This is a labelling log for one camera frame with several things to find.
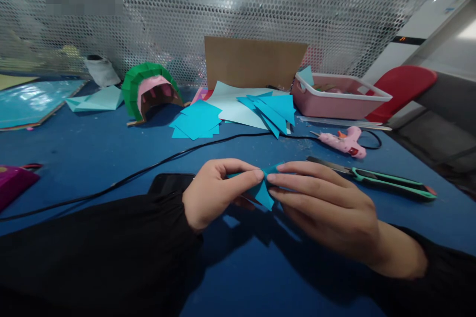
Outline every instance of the yellow paper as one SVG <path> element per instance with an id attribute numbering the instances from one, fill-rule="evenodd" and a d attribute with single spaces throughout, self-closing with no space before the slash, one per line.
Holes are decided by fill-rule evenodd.
<path id="1" fill-rule="evenodd" d="M 0 74 L 0 90 L 16 86 L 18 84 L 23 84 L 31 82 L 34 79 L 39 77 L 13 77 Z"/>

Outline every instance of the black sleeve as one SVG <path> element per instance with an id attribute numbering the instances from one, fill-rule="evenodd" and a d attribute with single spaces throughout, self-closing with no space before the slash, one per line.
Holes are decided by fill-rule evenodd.
<path id="1" fill-rule="evenodd" d="M 97 205 L 0 237 L 0 306 L 64 316 L 173 316 L 201 246 L 181 194 Z"/>
<path id="2" fill-rule="evenodd" d="M 415 280 L 376 276 L 375 301 L 387 316 L 476 316 L 476 258 L 437 245 L 414 231 L 428 258 L 424 277 Z"/>

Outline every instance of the white bag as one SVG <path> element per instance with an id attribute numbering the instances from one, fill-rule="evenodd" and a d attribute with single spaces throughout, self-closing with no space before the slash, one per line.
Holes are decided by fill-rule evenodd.
<path id="1" fill-rule="evenodd" d="M 114 72 L 113 65 L 107 58 L 93 54 L 89 55 L 84 63 L 89 70 L 89 74 L 93 77 L 94 82 L 96 82 L 100 88 L 120 83 L 118 75 Z"/>

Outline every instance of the person's left hand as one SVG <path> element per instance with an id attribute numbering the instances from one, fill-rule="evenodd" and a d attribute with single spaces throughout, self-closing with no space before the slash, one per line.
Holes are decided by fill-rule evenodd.
<path id="1" fill-rule="evenodd" d="M 239 172 L 243 173 L 226 179 L 227 175 Z M 238 205 L 251 205 L 239 196 L 263 178 L 264 173 L 258 167 L 236 158 L 206 162 L 182 196 L 188 225 L 195 232 L 201 232 L 233 201 Z"/>

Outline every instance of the pink glue gun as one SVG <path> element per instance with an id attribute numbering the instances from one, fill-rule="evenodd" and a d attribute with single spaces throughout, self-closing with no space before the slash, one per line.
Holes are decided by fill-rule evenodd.
<path id="1" fill-rule="evenodd" d="M 347 135 L 339 131 L 339 136 L 332 135 L 330 133 L 315 133 L 311 131 L 312 134 L 316 135 L 320 141 L 324 144 L 329 145 L 339 151 L 342 151 L 346 154 L 350 154 L 356 159 L 363 159 L 367 152 L 365 149 L 357 143 L 362 130 L 357 126 L 351 126 L 347 129 Z"/>

